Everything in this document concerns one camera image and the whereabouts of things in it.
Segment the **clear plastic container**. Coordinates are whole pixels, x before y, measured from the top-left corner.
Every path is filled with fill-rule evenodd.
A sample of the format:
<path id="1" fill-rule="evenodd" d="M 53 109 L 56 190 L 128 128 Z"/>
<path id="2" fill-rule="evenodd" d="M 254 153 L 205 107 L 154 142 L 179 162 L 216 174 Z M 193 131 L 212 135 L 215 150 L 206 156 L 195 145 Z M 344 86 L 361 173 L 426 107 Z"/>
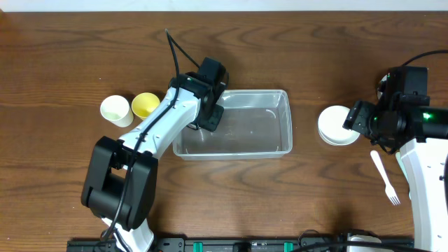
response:
<path id="1" fill-rule="evenodd" d="M 284 90 L 227 90 L 216 131 L 185 128 L 172 142 L 183 160 L 280 158 L 293 148 L 293 127 Z"/>

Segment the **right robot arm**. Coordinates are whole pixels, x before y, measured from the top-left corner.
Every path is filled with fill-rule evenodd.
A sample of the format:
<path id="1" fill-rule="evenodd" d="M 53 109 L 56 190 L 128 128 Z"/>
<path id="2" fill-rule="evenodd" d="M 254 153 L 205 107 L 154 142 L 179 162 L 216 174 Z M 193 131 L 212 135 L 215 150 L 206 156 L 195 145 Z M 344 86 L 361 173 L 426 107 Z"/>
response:
<path id="1" fill-rule="evenodd" d="M 400 153 L 407 174 L 414 245 L 447 250 L 447 110 L 427 104 L 357 101 L 343 127 L 388 154 Z"/>

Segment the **white bowl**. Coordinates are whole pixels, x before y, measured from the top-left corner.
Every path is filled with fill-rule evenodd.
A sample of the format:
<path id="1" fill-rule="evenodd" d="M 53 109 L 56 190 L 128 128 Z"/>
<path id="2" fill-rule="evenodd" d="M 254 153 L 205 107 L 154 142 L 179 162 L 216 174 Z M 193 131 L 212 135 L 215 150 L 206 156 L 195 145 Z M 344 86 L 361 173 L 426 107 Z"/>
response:
<path id="1" fill-rule="evenodd" d="M 347 146 L 360 136 L 358 132 L 344 129 L 343 124 L 349 114 L 345 106 L 329 106 L 318 117 L 318 133 L 322 140 L 332 146 Z"/>

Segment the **yellow plastic cup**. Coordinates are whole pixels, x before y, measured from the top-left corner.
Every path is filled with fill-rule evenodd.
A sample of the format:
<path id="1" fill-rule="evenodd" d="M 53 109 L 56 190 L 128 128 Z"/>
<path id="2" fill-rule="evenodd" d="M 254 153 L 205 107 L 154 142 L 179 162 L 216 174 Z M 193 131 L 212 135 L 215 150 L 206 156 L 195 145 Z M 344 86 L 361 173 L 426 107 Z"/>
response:
<path id="1" fill-rule="evenodd" d="M 150 92 L 138 94 L 131 103 L 132 112 L 145 120 L 160 105 L 159 98 Z"/>

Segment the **white plastic cup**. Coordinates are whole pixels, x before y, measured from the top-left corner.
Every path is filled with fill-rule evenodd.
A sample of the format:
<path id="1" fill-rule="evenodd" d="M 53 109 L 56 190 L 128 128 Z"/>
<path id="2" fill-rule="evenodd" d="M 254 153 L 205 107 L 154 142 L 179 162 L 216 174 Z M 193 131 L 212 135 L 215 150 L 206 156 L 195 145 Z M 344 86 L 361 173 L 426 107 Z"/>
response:
<path id="1" fill-rule="evenodd" d="M 133 112 L 126 98 L 112 95 L 100 105 L 101 116 L 118 127 L 128 127 L 134 120 Z"/>

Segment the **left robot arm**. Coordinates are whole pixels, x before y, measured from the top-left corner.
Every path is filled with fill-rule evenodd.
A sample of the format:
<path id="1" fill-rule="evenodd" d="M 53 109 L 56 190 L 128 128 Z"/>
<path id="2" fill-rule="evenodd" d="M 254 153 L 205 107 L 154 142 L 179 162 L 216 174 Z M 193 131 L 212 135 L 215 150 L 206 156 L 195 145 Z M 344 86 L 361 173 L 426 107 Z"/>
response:
<path id="1" fill-rule="evenodd" d="M 155 199 L 158 161 L 188 125 L 216 130 L 223 114 L 218 100 L 228 73 L 185 73 L 170 80 L 160 105 L 130 132 L 94 145 L 81 203 L 107 225 L 101 240 L 114 237 L 121 251 L 149 251 L 154 234 L 146 220 Z"/>

